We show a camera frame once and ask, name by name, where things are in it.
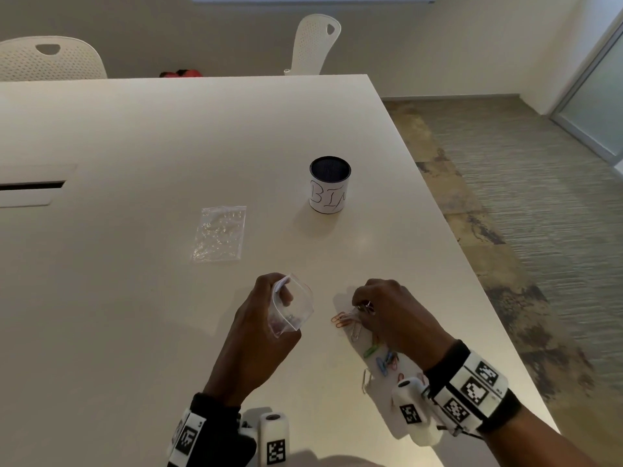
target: wrist strap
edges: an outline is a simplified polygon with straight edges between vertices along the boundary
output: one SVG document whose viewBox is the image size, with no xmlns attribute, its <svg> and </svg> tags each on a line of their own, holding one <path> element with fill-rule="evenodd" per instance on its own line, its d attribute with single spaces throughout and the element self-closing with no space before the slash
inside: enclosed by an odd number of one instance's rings
<svg viewBox="0 0 623 467">
<path fill-rule="evenodd" d="M 462 341 L 425 375 L 430 382 L 425 399 L 454 435 L 492 432 L 521 409 L 507 378 Z"/>
</svg>

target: chair backrest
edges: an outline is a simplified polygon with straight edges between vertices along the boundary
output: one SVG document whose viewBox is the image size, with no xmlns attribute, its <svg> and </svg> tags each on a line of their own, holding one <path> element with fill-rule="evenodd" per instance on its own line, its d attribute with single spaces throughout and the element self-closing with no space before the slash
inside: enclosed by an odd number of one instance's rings
<svg viewBox="0 0 623 467">
<path fill-rule="evenodd" d="M 84 41 L 32 36 L 0 42 L 0 81 L 87 78 L 107 76 L 100 55 Z"/>
<path fill-rule="evenodd" d="M 327 15 L 309 15 L 301 20 L 294 39 L 292 68 L 285 75 L 319 75 L 326 55 L 342 26 Z"/>
</svg>

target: wall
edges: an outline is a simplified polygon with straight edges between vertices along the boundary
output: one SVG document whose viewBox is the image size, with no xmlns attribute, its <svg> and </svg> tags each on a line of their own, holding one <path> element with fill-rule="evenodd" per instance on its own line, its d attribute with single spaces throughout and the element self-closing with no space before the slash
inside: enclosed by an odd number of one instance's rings
<svg viewBox="0 0 623 467">
<path fill-rule="evenodd" d="M 519 93 L 578 0 L 438 0 L 434 5 L 207 6 L 190 0 L 0 1 L 0 39 L 82 38 L 111 77 L 280 75 L 300 18 L 342 23 L 323 73 L 367 73 L 381 96 Z"/>
<path fill-rule="evenodd" d="M 580 0 L 535 64 L 521 97 L 550 113 L 621 22 L 623 0 Z"/>
</svg>

